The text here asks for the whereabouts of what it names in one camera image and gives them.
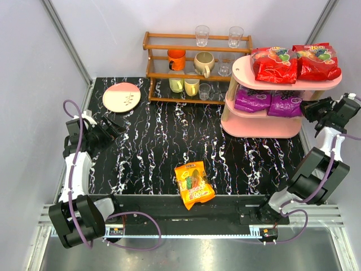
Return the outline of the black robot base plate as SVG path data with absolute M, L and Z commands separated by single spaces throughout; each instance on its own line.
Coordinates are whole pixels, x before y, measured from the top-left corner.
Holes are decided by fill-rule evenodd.
M 111 195 L 116 212 L 143 212 L 159 224 L 181 221 L 227 221 L 240 225 L 287 225 L 288 218 L 260 218 L 261 195 L 217 195 L 206 203 L 187 210 L 179 195 Z

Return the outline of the purple candy bag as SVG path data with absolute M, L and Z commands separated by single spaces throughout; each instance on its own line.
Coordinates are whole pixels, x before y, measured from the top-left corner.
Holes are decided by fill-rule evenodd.
M 267 114 L 287 118 L 302 116 L 300 104 L 303 101 L 303 93 L 304 91 L 298 90 L 274 91 Z
M 254 90 L 245 86 L 239 86 L 234 109 L 254 113 L 266 110 L 271 104 L 272 92 L 269 90 Z

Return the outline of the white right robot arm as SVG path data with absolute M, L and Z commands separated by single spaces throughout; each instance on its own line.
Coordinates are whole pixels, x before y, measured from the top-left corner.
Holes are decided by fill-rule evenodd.
M 349 173 L 342 161 L 341 145 L 347 133 L 346 124 L 360 110 L 360 98 L 345 93 L 339 100 L 324 98 L 301 102 L 303 116 L 316 123 L 313 147 L 287 181 L 286 187 L 264 198 L 257 218 L 264 223 L 278 222 L 301 204 L 324 204 Z

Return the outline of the red candy bag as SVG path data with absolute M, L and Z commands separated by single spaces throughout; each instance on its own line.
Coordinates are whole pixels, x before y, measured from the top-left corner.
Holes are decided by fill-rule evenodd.
M 328 43 L 293 45 L 297 54 L 297 78 L 303 81 L 330 81 L 341 76 L 337 53 Z
M 295 84 L 297 54 L 283 47 L 263 47 L 252 50 L 250 63 L 256 81 L 274 84 Z

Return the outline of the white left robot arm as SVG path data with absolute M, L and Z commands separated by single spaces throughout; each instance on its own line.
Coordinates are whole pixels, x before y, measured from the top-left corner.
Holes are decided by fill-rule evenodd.
M 109 148 L 125 131 L 106 116 L 97 123 L 86 112 L 66 123 L 64 189 L 59 201 L 50 206 L 49 218 L 65 248 L 92 242 L 105 234 L 105 221 L 116 210 L 113 196 L 93 201 L 88 195 L 93 158 Z

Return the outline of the pink and cream plate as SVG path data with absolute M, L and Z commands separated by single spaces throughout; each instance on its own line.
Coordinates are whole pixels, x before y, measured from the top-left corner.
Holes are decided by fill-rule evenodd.
M 115 113 L 133 110 L 139 103 L 141 93 L 139 88 L 131 83 L 122 82 L 112 85 L 103 94 L 105 108 Z

